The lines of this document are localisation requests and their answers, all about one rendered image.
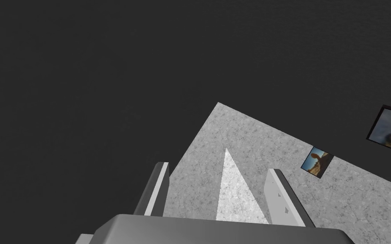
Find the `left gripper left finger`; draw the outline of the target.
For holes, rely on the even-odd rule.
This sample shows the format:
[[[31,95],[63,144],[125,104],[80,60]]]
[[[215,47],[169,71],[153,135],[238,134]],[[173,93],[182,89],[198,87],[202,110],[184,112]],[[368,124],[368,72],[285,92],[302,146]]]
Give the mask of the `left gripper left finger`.
[[[158,162],[153,169],[140,201],[135,208],[135,215],[159,216],[164,213],[170,184],[168,162]]]

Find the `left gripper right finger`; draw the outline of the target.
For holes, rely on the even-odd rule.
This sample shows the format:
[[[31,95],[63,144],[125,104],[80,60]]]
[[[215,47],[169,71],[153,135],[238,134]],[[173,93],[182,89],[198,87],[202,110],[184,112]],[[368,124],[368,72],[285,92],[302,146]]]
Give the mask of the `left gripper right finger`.
[[[315,227],[280,169],[268,169],[264,195],[274,225]]]

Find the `small framed landscape picture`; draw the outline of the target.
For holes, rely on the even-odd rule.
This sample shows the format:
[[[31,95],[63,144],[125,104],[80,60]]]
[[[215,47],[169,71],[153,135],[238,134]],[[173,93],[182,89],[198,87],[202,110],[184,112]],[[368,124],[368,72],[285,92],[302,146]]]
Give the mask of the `small framed landscape picture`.
[[[304,160],[301,169],[321,179],[333,158],[334,155],[317,147],[312,147]]]

